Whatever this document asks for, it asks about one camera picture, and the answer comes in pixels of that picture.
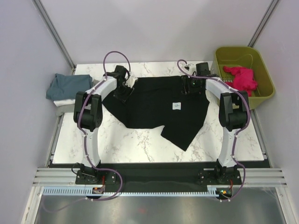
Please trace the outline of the black t shirt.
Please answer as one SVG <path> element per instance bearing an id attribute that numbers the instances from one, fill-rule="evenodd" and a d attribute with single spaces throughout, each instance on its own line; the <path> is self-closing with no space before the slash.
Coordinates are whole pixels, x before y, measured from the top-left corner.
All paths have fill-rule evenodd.
<path id="1" fill-rule="evenodd" d="M 127 128 L 163 126 L 161 136 L 186 151 L 204 125 L 209 101 L 205 91 L 185 94 L 181 76 L 143 77 L 126 102 L 111 92 L 103 105 Z"/>

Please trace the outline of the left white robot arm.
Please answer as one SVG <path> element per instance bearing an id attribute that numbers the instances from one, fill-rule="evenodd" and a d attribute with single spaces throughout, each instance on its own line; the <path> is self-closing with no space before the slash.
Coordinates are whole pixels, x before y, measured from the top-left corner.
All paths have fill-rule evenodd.
<path id="1" fill-rule="evenodd" d="M 92 167 L 86 173 L 91 183 L 99 183 L 103 173 L 96 167 L 100 164 L 98 152 L 98 131 L 103 121 L 102 101 L 112 93 L 122 103 L 132 94 L 135 83 L 130 78 L 130 70 L 117 65 L 113 72 L 107 72 L 91 89 L 79 91 L 75 97 L 73 120 L 81 131 L 83 160 L 85 166 Z"/>

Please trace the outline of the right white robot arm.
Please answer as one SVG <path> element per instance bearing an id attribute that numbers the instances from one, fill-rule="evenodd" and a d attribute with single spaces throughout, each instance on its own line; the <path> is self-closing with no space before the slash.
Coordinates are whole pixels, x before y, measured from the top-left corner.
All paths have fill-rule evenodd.
<path id="1" fill-rule="evenodd" d="M 215 75 L 188 74 L 182 69 L 180 63 L 186 66 L 189 64 L 184 59 L 177 61 L 178 69 L 184 74 L 183 93 L 191 94 L 207 90 L 219 99 L 219 122 L 223 127 L 223 138 L 218 157 L 221 168 L 214 171 L 214 178 L 218 183 L 226 183 L 231 178 L 228 168 L 239 164 L 235 157 L 238 134 L 250 123 L 248 94 L 246 91 L 238 91 L 230 87 Z"/>

